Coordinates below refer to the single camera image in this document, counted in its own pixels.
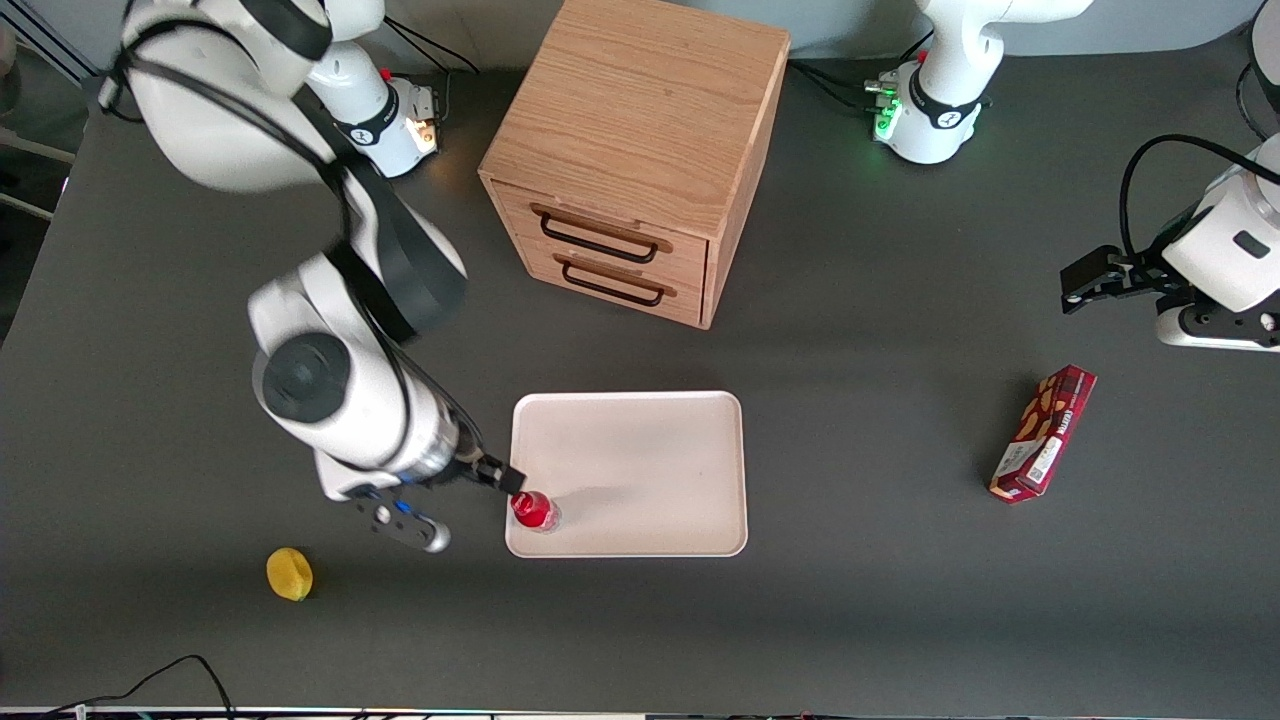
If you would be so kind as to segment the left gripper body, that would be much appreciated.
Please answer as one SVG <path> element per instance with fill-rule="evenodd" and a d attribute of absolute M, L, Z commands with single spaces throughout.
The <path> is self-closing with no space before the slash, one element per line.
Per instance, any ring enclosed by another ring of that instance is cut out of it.
<path fill-rule="evenodd" d="M 1133 293 L 1156 293 L 1174 302 L 1194 302 L 1197 290 L 1164 258 L 1160 249 L 1147 249 L 1130 258 L 1126 272 Z"/>

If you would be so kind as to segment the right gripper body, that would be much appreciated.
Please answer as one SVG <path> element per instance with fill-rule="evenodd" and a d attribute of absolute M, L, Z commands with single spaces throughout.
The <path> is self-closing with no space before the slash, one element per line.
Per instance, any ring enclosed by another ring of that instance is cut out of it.
<path fill-rule="evenodd" d="M 330 456 L 320 457 L 321 491 L 326 498 L 334 502 L 364 497 L 370 491 L 378 492 L 402 486 L 433 488 L 454 482 L 493 487 L 489 479 L 476 473 L 472 464 L 462 462 L 457 457 L 447 460 L 420 459 L 396 470 L 352 468 Z"/>

